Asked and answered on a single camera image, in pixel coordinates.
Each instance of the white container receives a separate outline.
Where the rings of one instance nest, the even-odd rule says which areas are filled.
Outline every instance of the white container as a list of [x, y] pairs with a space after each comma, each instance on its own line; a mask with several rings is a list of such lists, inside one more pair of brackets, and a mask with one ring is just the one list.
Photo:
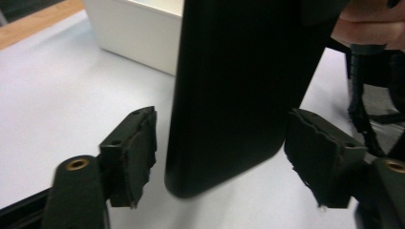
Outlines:
[[83, 0], [98, 45], [175, 74], [183, 0]]

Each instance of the white table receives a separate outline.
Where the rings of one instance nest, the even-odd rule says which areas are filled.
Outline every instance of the white table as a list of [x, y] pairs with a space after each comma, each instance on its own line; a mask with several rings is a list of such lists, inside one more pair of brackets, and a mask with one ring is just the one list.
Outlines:
[[[163, 184], [172, 75], [101, 50], [85, 12], [0, 52], [0, 208], [52, 184], [63, 160], [98, 144], [133, 110], [159, 113], [157, 164], [137, 210], [111, 208], [113, 229], [355, 228], [349, 210], [318, 209], [284, 152], [198, 198]], [[302, 108], [351, 131], [344, 56], [326, 50]]]

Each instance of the human hand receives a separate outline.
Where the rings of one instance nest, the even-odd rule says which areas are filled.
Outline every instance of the human hand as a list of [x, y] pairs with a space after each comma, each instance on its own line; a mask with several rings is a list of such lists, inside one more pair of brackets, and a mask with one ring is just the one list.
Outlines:
[[350, 46], [387, 45], [405, 52], [405, 0], [387, 8], [387, 0], [351, 0], [341, 12], [331, 35]]

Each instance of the wooden surface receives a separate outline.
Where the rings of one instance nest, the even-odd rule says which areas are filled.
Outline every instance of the wooden surface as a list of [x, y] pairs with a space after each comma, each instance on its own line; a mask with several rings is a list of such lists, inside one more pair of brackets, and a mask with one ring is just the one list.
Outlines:
[[65, 0], [0, 28], [0, 50], [83, 10], [81, 0]]

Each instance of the black rectangular object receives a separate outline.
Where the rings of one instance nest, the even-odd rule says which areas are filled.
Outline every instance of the black rectangular object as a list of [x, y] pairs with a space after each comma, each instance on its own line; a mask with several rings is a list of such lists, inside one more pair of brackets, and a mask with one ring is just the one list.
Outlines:
[[280, 149], [337, 18], [303, 26], [300, 10], [297, 0], [184, 2], [165, 177], [175, 196]]

